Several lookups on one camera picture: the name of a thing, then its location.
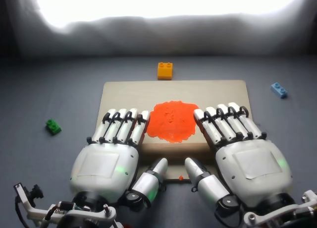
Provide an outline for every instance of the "toy brick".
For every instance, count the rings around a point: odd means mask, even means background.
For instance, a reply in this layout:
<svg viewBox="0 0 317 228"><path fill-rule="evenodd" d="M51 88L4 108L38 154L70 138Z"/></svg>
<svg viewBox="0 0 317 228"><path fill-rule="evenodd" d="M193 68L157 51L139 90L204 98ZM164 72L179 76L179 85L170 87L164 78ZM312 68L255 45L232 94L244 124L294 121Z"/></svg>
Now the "toy brick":
<svg viewBox="0 0 317 228"><path fill-rule="evenodd" d="M50 119L46 122L46 129L52 134L56 135L61 132L59 125L53 120Z"/></svg>
<svg viewBox="0 0 317 228"><path fill-rule="evenodd" d="M173 63L158 63L158 79L171 80L173 73Z"/></svg>
<svg viewBox="0 0 317 228"><path fill-rule="evenodd" d="M271 85L271 90L280 98L287 97L287 91L279 83L273 83Z"/></svg>

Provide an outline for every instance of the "wooden board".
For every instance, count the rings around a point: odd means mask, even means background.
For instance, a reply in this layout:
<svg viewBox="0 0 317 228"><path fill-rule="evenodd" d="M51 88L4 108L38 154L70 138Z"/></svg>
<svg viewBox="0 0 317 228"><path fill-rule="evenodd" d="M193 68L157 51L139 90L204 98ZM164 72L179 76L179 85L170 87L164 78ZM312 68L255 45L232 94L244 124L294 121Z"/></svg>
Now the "wooden board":
<svg viewBox="0 0 317 228"><path fill-rule="evenodd" d="M107 82L104 85L96 127L111 108L152 111L156 104L169 101L196 104L203 110L221 103L227 105L236 102L245 106L252 118L247 87L241 80ZM166 157L171 165L167 178L177 179L182 175L187 179L182 165L185 158L191 156L204 163L212 161L212 153L197 126L196 133L182 143L169 143L146 134L140 157L147 165L156 158Z"/></svg>

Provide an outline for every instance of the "table surface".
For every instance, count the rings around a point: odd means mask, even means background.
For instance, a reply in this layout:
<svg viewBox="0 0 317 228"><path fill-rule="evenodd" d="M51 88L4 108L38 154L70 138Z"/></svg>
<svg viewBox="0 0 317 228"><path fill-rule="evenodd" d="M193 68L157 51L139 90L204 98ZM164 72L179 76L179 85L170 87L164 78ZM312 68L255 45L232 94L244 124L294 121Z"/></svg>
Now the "table surface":
<svg viewBox="0 0 317 228"><path fill-rule="evenodd" d="M95 131L104 83L156 80L160 61L174 63L173 80L245 80L254 121L290 165L291 195L300 203L303 192L317 190L316 57L0 61L0 227L22 227L14 210L13 185L18 182L42 188L45 197L36 200L37 208L72 200L69 175L86 137ZM270 91L274 82L288 90L287 99ZM62 127L56 136L45 130L50 118ZM133 228L222 227L190 189L190 184L169 184L151 209L132 213L122 207L117 220Z"/></svg>

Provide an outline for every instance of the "orange dough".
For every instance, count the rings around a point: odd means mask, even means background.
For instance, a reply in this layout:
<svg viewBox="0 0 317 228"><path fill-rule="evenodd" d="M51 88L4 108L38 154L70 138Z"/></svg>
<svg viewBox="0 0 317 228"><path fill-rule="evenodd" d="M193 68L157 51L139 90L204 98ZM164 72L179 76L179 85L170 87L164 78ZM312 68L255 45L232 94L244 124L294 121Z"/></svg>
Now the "orange dough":
<svg viewBox="0 0 317 228"><path fill-rule="evenodd" d="M195 134L195 104L170 101L157 104L151 112L147 133L169 142L182 142Z"/></svg>

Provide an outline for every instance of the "yellow-orange toy block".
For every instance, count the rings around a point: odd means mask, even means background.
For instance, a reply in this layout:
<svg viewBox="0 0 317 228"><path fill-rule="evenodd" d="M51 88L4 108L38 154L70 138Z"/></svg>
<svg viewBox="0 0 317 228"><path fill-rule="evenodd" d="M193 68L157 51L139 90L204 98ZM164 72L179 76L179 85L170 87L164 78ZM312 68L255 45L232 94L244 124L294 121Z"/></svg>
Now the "yellow-orange toy block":
<svg viewBox="0 0 317 228"><path fill-rule="evenodd" d="M173 63L158 63L158 79L172 79Z"/></svg>

